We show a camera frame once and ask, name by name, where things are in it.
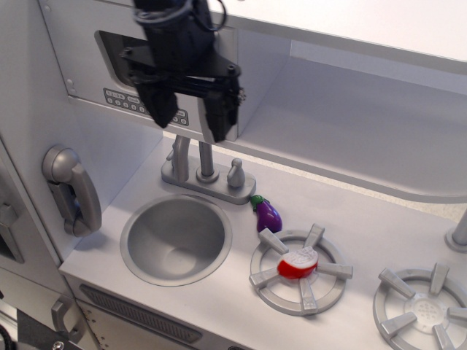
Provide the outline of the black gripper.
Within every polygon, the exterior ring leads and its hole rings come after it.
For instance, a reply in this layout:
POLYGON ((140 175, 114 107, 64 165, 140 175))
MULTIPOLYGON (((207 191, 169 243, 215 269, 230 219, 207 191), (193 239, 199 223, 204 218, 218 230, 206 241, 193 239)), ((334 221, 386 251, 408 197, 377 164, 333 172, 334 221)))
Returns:
POLYGON ((209 16, 136 16, 146 36, 143 45, 125 47, 120 57, 150 116, 166 128, 178 112, 176 94, 204 102, 215 142, 225 141, 237 124, 242 89, 238 65, 215 51, 209 16))

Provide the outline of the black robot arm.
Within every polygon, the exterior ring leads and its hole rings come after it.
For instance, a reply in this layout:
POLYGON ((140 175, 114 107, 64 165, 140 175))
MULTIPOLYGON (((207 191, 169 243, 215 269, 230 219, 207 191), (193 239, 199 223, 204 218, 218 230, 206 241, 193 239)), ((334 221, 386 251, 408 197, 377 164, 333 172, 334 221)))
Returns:
POLYGON ((165 128, 177 113, 177 95, 200 98, 204 138, 224 141, 237 123, 244 91, 241 69, 215 49, 206 1, 135 1, 134 20, 146 42, 121 53, 129 78, 155 123, 165 128))

